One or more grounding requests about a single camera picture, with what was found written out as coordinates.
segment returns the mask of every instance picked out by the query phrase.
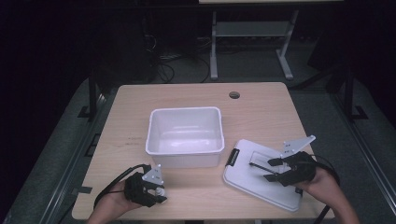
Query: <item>gray carpet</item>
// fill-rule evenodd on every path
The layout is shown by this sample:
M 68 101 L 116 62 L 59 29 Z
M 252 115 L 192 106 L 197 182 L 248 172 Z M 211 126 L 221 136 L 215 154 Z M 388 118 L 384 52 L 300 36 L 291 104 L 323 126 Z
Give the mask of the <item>gray carpet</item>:
M 280 81 L 293 86 L 318 72 L 306 65 L 315 44 L 292 42 L 287 59 L 295 79 L 286 81 L 273 51 L 276 44 L 233 54 L 225 53 L 227 50 L 224 50 L 218 55 L 217 82 Z M 199 56 L 207 61 L 209 55 L 205 53 Z M 168 65 L 176 72 L 171 83 L 196 83 L 207 75 L 208 68 L 201 60 L 187 58 Z M 351 124 L 345 120 L 340 110 L 338 101 L 342 93 L 327 93 L 324 90 L 327 80 L 324 78 L 302 91 L 290 91 L 306 133 L 317 137 L 312 148 L 336 168 L 341 176 L 342 189 L 355 207 L 361 223 L 396 223 L 396 216 L 361 153 L 360 144 L 351 131 Z M 159 77 L 153 81 L 162 82 Z M 358 81 L 355 83 L 354 105 L 362 106 L 369 119 L 356 120 L 352 125 L 363 136 L 391 185 L 396 186 L 396 175 L 392 167 L 396 159 L 395 129 L 376 107 L 369 92 Z M 85 81 L 81 84 L 13 204 L 9 223 L 57 223 L 63 215 L 63 223 L 84 223 L 71 218 L 67 209 L 77 198 L 74 190 L 80 187 L 91 161 L 90 157 L 84 156 L 85 151 L 95 134 L 102 131 L 116 92 L 117 88 L 105 95 L 99 104 L 100 113 L 93 122 L 88 122 L 87 119 L 78 118 L 80 109 L 89 103 L 88 83 Z M 64 172 L 68 170 L 71 172 L 67 176 L 68 181 L 60 183 Z M 57 200 L 59 206 L 48 207 L 49 204 L 54 204 L 53 200 Z M 312 222 L 313 220 L 272 221 L 295 224 Z M 335 220 L 325 220 L 324 223 L 335 223 Z

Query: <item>metal stand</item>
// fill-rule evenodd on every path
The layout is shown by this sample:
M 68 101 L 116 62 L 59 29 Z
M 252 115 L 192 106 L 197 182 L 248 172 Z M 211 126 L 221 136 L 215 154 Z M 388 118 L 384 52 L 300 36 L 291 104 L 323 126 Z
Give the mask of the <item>metal stand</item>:
M 297 20 L 298 10 L 292 13 L 290 21 L 217 21 L 216 11 L 213 12 L 212 20 L 212 50 L 210 52 L 210 77 L 212 80 L 219 78 L 216 57 L 217 36 L 284 36 L 285 42 L 281 49 L 276 50 L 277 58 L 287 80 L 292 80 L 285 55 L 289 46 L 294 24 Z

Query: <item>black cable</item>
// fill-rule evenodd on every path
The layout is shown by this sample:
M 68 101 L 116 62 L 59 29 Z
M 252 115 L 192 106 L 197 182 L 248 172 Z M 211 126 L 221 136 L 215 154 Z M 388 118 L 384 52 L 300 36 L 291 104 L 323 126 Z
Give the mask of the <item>black cable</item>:
M 125 176 L 127 176 L 129 173 L 131 173 L 133 170 L 142 167 L 145 172 L 148 168 L 150 168 L 150 165 L 146 165 L 146 164 L 139 164 L 136 165 L 132 168 L 129 168 L 128 170 L 126 170 L 124 173 L 122 173 L 121 175 L 119 175 L 117 178 L 115 178 L 113 181 L 111 181 L 111 183 L 109 185 L 107 185 L 107 187 L 105 187 L 96 197 L 95 202 L 93 203 L 93 208 L 95 208 L 95 206 L 99 203 L 99 201 L 102 199 L 103 196 L 105 196 L 106 194 L 108 194 L 110 192 L 110 190 L 117 184 L 119 183 Z

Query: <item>table leg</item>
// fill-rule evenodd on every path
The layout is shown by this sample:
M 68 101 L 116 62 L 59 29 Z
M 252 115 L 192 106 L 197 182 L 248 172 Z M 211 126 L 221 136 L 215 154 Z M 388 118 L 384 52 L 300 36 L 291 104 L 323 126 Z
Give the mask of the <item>table leg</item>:
M 299 12 L 298 10 L 295 10 L 293 12 L 289 22 L 288 31 L 285 35 L 285 42 L 281 49 L 276 50 L 276 56 L 279 59 L 280 66 L 282 67 L 283 73 L 285 74 L 285 78 L 287 80 L 293 80 L 293 74 L 290 71 L 289 64 L 288 61 L 286 61 L 285 55 L 286 55 L 286 50 L 288 49 L 289 46 L 291 35 L 293 34 L 294 24 L 297 21 L 298 12 Z
M 218 76 L 218 59 L 216 58 L 216 11 L 213 12 L 212 21 L 212 50 L 210 51 L 210 78 L 217 80 Z

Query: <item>wooden table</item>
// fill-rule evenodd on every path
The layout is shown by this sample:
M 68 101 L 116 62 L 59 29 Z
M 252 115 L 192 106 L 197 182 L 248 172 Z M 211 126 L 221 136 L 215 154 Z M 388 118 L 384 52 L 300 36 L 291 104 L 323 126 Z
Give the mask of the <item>wooden table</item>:
M 237 91 L 238 99 L 229 93 Z M 149 115 L 156 108 L 216 106 L 222 115 L 225 149 L 212 168 L 163 169 L 168 200 L 126 213 L 123 219 L 209 220 L 315 218 L 324 207 L 304 194 L 299 211 L 291 213 L 226 185 L 225 163 L 240 139 L 281 151 L 285 140 L 306 137 L 283 83 L 210 83 L 133 85 L 120 87 L 103 129 L 73 217 L 87 219 L 96 195 L 129 167 L 154 164 L 145 151 Z M 305 151 L 312 153 L 310 146 Z

